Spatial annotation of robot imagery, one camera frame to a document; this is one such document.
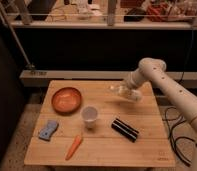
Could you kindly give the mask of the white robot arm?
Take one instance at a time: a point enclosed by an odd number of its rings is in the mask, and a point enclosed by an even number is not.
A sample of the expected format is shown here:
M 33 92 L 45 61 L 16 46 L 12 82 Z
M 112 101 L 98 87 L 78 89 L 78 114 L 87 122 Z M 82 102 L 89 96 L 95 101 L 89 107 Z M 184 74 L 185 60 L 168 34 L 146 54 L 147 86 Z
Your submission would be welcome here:
M 197 134 L 197 96 L 170 78 L 165 70 L 166 63 L 163 60 L 143 58 L 138 68 L 125 77 L 124 84 L 129 89 L 137 89 L 147 81 L 155 84 Z M 197 171 L 197 138 L 190 171 Z

